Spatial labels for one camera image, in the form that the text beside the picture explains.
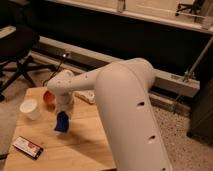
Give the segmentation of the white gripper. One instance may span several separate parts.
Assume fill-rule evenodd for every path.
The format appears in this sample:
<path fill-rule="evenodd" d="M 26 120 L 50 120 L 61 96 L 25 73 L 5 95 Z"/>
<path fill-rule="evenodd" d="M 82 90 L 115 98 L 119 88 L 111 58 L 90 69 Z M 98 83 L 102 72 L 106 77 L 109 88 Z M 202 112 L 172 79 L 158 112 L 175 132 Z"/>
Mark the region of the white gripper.
<path fill-rule="evenodd" d="M 69 118 L 72 117 L 74 98 L 70 93 L 56 96 L 56 111 L 65 112 Z"/>

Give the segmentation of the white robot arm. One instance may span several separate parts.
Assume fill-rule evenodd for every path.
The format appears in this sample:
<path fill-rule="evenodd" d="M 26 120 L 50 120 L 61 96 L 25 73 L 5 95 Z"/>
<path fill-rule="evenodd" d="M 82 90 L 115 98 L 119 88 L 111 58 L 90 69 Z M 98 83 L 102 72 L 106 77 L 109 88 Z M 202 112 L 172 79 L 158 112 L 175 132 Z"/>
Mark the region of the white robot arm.
<path fill-rule="evenodd" d="M 48 81 L 47 88 L 61 111 L 70 107 L 71 92 L 94 91 L 118 171 L 172 171 L 149 98 L 154 81 L 150 62 L 133 58 L 80 75 L 63 70 Z"/>

